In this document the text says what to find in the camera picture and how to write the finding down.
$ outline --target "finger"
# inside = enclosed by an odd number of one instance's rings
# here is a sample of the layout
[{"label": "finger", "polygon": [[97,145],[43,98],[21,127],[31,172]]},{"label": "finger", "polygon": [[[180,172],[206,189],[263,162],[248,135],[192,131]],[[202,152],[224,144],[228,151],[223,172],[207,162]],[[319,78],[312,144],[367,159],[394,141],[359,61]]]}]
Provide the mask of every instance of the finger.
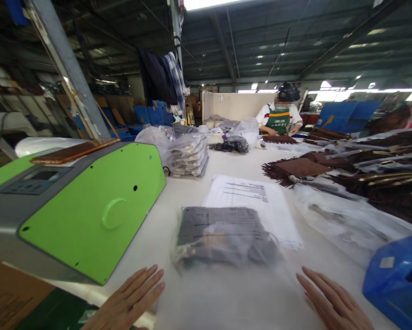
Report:
[{"label": "finger", "polygon": [[156,285],[163,274],[165,273],[164,270],[159,270],[150,280],[144,283],[141,287],[139,287],[126,301],[128,302],[128,307],[131,308],[135,303],[140,301],[148,292],[151,290],[154,285]]},{"label": "finger", "polygon": [[348,307],[350,310],[352,310],[354,308],[354,299],[351,297],[351,295],[349,294],[349,292],[343,288],[340,284],[338,284],[337,282],[333,281],[332,279],[330,279],[329,277],[327,277],[324,274],[321,273],[317,273],[317,275],[319,275],[319,277],[330,287],[333,288],[333,290],[339,295],[340,299],[342,300],[342,302],[345,304],[346,307]]},{"label": "finger", "polygon": [[142,273],[134,282],[131,282],[129,287],[123,292],[123,296],[128,298],[132,295],[134,291],[136,291],[149,277],[152,276],[153,273],[157,271],[157,268],[157,265],[152,266],[147,271]]},{"label": "finger", "polygon": [[124,292],[139,276],[141,276],[146,271],[146,267],[142,268],[134,273],[129,279],[123,283],[123,285],[117,290],[117,292]]},{"label": "finger", "polygon": [[315,285],[322,291],[328,301],[333,305],[334,309],[339,313],[340,316],[346,316],[347,310],[349,310],[343,301],[340,299],[339,295],[330,287],[324,280],[320,278],[317,273],[308,269],[307,267],[302,267],[302,270],[310,280],[312,280]]},{"label": "finger", "polygon": [[128,318],[131,324],[134,324],[140,318],[140,316],[143,315],[143,313],[151,308],[154,302],[156,302],[157,299],[161,296],[163,290],[165,289],[165,286],[166,284],[164,282],[157,285],[156,288],[151,291],[151,293],[140,300],[137,305],[129,311]]},{"label": "finger", "polygon": [[333,309],[331,304],[320,294],[319,291],[303,276],[296,274],[298,281],[305,288],[308,299],[313,303],[316,312],[319,314],[323,323],[329,330],[339,329],[334,327],[333,323],[341,322],[341,317]]}]

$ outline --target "plaid shirt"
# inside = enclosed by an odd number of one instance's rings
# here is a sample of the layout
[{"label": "plaid shirt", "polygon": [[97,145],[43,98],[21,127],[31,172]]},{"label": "plaid shirt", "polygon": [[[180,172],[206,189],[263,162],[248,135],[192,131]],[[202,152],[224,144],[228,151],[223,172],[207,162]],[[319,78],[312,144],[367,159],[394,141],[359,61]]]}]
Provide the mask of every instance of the plaid shirt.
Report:
[{"label": "plaid shirt", "polygon": [[181,111],[183,111],[183,117],[186,118],[185,99],[187,97],[187,91],[184,84],[183,73],[181,72],[177,60],[172,52],[169,52],[165,58],[168,61],[172,83],[174,84],[175,92],[177,94],[178,107]]}]

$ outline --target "brown phone case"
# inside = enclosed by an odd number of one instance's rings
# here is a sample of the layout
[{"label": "brown phone case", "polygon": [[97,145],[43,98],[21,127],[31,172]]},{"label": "brown phone case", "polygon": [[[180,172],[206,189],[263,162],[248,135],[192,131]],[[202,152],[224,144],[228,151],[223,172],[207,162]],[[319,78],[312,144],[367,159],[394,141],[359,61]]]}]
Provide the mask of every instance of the brown phone case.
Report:
[{"label": "brown phone case", "polygon": [[120,139],[111,138],[92,140],[69,148],[57,150],[50,154],[35,157],[31,159],[30,162],[34,164],[66,164],[96,150],[100,150],[102,148],[115,144],[119,141]]}]

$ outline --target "white shirt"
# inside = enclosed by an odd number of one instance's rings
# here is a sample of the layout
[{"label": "white shirt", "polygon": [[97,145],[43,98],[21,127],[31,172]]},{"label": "white shirt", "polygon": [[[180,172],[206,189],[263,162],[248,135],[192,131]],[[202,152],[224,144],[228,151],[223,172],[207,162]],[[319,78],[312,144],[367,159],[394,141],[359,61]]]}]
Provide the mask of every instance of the white shirt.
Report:
[{"label": "white shirt", "polygon": [[[265,118],[266,114],[270,113],[270,108],[275,109],[275,102],[273,101],[270,105],[264,105],[259,111],[258,115],[256,116],[256,120],[259,123],[259,127],[265,126],[269,121],[269,118]],[[290,124],[295,125],[298,121],[302,121],[301,115],[299,114],[299,110],[294,104],[290,105]]]}]

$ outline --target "digital display screen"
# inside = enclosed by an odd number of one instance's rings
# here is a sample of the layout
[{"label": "digital display screen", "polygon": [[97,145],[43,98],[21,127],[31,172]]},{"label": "digital display screen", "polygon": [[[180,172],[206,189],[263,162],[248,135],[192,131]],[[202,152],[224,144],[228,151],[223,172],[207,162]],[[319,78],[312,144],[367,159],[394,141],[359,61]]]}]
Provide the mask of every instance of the digital display screen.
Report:
[{"label": "digital display screen", "polygon": [[57,172],[56,171],[40,171],[35,176],[33,176],[32,180],[50,180]]}]

